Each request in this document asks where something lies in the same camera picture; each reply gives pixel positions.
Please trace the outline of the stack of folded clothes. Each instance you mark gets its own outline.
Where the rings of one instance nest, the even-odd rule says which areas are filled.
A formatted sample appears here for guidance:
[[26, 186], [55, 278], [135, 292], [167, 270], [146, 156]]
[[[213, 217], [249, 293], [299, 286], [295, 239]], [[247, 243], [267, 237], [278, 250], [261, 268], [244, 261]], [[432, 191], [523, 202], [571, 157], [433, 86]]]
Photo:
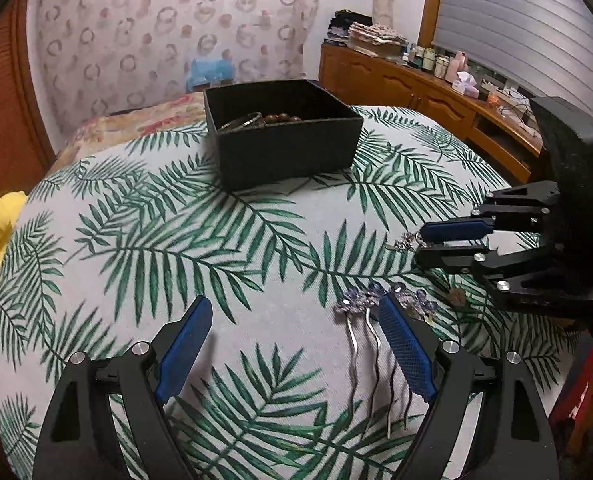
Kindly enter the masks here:
[[375, 24], [371, 16], [351, 10], [335, 12], [325, 43], [373, 58], [401, 58], [408, 47], [408, 40], [391, 27]]

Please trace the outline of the pink tissue box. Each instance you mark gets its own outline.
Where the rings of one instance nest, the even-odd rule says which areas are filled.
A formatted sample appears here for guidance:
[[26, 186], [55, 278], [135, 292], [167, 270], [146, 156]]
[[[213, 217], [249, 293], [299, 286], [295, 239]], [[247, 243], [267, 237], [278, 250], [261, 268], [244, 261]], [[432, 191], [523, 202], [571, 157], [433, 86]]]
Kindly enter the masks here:
[[474, 76], [464, 70], [456, 73], [451, 88], [463, 96], [470, 96], [472, 99], [479, 99], [479, 88]]

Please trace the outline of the floral bedspread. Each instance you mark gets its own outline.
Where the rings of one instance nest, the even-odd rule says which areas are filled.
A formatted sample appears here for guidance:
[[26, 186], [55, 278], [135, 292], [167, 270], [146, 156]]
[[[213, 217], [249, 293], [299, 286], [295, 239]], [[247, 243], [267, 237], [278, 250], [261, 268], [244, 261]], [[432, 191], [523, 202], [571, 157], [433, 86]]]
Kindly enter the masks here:
[[202, 92], [188, 93], [176, 100], [140, 110], [90, 119], [65, 143], [48, 174], [53, 174], [106, 148], [204, 119], [205, 105]]

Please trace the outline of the black open jewelry box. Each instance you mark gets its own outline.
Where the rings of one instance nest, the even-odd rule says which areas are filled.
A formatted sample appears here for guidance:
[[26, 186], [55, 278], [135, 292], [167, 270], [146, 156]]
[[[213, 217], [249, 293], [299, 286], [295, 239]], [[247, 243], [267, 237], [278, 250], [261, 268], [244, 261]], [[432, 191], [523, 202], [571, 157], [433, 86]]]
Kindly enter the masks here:
[[[258, 81], [204, 91], [208, 139], [220, 182], [243, 191], [353, 165], [362, 117], [310, 79]], [[264, 127], [218, 129], [261, 112]]]

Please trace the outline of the long wooden sideboard cabinet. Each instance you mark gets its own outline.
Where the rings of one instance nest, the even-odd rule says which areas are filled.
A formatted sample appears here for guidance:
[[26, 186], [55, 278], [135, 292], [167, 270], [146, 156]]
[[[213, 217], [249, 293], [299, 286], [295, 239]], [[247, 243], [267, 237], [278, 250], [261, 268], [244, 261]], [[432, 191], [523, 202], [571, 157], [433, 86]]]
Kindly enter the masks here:
[[549, 155], [538, 138], [489, 104], [461, 96], [420, 70], [323, 44], [319, 81], [346, 104], [406, 107], [433, 119], [511, 183], [534, 182], [548, 172]]

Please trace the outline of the silver rhinestone bangle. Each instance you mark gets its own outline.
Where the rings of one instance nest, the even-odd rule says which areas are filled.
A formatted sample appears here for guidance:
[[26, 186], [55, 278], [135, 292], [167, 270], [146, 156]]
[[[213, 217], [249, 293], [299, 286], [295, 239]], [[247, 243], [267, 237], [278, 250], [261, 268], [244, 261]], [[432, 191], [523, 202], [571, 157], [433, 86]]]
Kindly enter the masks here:
[[247, 128], [258, 128], [264, 127], [265, 119], [261, 112], [253, 112], [250, 114], [246, 114], [242, 117], [232, 119], [230, 122], [227, 122], [225, 125], [222, 125], [218, 131], [219, 132], [232, 132], [232, 131], [239, 131], [242, 129]]

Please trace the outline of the brown louvered wardrobe door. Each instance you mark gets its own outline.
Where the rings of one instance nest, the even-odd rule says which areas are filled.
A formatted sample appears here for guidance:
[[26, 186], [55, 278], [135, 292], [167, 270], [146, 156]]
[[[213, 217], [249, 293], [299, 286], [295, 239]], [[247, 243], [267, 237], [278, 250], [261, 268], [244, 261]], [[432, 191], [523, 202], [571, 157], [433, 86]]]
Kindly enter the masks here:
[[31, 191], [56, 159], [31, 76], [27, 3], [10, 0], [0, 14], [0, 195]]

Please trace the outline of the cosmetic jars group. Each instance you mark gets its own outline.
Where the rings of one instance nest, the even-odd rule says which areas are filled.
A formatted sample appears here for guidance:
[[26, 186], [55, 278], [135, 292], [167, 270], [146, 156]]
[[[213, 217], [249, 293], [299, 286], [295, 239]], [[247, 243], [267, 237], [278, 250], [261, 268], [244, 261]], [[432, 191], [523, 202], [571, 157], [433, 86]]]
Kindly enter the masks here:
[[424, 73], [432, 74], [434, 77], [443, 79], [447, 74], [450, 63], [445, 55], [438, 55], [433, 48], [425, 48], [418, 44], [411, 44], [403, 54], [403, 62], [413, 68], [418, 68]]

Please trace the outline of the small silver earring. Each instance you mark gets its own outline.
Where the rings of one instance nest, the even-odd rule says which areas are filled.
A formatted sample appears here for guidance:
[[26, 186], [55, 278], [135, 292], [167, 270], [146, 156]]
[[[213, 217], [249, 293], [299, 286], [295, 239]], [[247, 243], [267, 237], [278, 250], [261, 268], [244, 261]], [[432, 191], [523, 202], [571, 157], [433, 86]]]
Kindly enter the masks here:
[[392, 242], [385, 242], [385, 248], [392, 252], [416, 252], [421, 248], [428, 248], [429, 244], [423, 240], [419, 232], [405, 232]]

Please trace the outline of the pink bottle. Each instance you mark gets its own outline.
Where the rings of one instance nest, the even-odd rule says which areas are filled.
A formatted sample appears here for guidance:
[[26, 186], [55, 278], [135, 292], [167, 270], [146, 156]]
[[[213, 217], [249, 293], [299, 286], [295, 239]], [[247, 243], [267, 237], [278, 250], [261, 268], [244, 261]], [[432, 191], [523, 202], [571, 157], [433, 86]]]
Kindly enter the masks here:
[[458, 51], [456, 55], [450, 59], [444, 79], [452, 84], [457, 78], [458, 74], [467, 70], [467, 55], [463, 51]]

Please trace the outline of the silver hair comb purple flowers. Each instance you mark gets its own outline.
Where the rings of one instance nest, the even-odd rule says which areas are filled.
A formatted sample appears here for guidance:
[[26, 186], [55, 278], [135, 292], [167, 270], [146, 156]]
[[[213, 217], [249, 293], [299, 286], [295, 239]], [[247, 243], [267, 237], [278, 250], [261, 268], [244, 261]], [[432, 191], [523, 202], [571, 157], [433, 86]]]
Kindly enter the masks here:
[[366, 289], [359, 289], [357, 286], [348, 287], [333, 307], [334, 315], [343, 321], [349, 351], [351, 351], [348, 365], [349, 383], [351, 384], [348, 395], [348, 413], [351, 422], [356, 413], [355, 400], [359, 386], [358, 358], [360, 349], [355, 330], [356, 320], [362, 322], [367, 333], [367, 340], [371, 344], [372, 382], [367, 401], [367, 421], [362, 430], [362, 437], [366, 436], [367, 430], [374, 422], [374, 403], [377, 389], [381, 384], [380, 361], [383, 351], [383, 341], [375, 328], [375, 323], [379, 321], [380, 301], [389, 292], [396, 297], [403, 306], [403, 310], [410, 314], [411, 318], [432, 324], [438, 303], [431, 299], [424, 289], [412, 290], [400, 282], [394, 283], [389, 288], [385, 288], [378, 282], [370, 282]]

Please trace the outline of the grey zebra window blind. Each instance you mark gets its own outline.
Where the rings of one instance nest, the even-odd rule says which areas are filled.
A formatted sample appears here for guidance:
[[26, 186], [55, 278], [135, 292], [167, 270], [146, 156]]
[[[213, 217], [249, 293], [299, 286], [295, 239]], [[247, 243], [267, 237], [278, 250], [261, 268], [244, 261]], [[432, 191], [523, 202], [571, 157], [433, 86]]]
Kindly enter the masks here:
[[583, 0], [441, 0], [434, 42], [593, 116], [593, 15]]

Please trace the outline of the blue plush item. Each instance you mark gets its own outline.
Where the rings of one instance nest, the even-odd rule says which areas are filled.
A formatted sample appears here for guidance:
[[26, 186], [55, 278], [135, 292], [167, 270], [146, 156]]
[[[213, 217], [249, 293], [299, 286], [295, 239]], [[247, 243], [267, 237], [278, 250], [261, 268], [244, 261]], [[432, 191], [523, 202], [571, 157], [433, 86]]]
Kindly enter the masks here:
[[234, 81], [236, 70], [228, 58], [195, 58], [186, 75], [186, 89], [194, 91], [203, 87], [219, 86]]

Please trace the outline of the palm leaf print tablecloth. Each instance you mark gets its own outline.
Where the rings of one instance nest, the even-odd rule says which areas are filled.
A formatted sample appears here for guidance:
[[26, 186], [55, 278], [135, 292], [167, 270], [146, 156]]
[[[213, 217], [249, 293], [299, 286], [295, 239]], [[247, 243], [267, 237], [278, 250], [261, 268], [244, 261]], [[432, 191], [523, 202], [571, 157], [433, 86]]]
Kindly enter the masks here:
[[166, 405], [205, 479], [389, 479], [426, 407], [383, 341], [374, 422], [362, 437], [371, 344], [362, 322], [349, 420], [349, 351], [333, 307], [370, 282], [424, 289], [432, 328], [467, 351], [526, 361], [551, 408], [577, 344], [557, 324], [505, 313], [472, 278], [424, 275], [392, 242], [463, 216], [505, 180], [430, 118], [364, 106], [353, 166], [241, 193], [223, 189], [204, 122], [74, 162], [36, 186], [0, 268], [0, 437], [31, 477], [42, 420], [77, 351], [112, 358], [197, 296], [213, 325]]

